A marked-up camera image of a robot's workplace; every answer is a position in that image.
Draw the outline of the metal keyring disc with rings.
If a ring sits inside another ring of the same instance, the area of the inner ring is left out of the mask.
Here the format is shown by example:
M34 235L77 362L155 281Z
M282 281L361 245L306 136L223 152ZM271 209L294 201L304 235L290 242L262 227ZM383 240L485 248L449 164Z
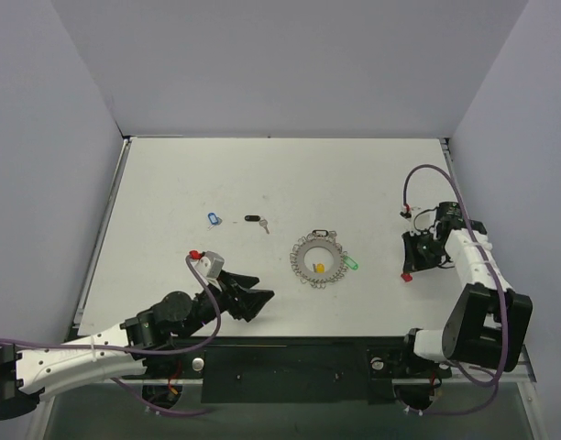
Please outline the metal keyring disc with rings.
M347 252L337 241L337 232L328 230L329 236L314 236L312 231L297 239L291 248L289 261L293 274L303 284L324 289L345 278L349 271L344 263ZM325 273L314 273L313 264L323 263Z

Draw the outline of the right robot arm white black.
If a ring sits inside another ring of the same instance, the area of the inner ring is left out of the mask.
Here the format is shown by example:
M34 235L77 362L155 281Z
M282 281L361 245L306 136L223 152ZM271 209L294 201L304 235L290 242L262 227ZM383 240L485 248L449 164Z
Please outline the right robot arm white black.
M434 269L453 269L462 292L441 330L412 329L407 346L396 354L399 369L416 375L429 362L465 363L510 372L519 357L533 313L533 303L516 293L501 275L485 226L470 225L457 202L435 208L409 208L401 213L410 222L402 234L401 277Z

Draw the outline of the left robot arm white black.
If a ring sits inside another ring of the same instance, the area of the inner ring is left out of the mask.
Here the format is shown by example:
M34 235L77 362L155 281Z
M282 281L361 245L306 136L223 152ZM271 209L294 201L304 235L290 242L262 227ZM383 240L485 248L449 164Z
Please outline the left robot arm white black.
M249 322L274 297L258 288L259 278L222 272L194 296L172 291L160 302L97 334L58 346L0 339L0 421L33 412L40 402L96 382L171 374L193 336L223 314Z

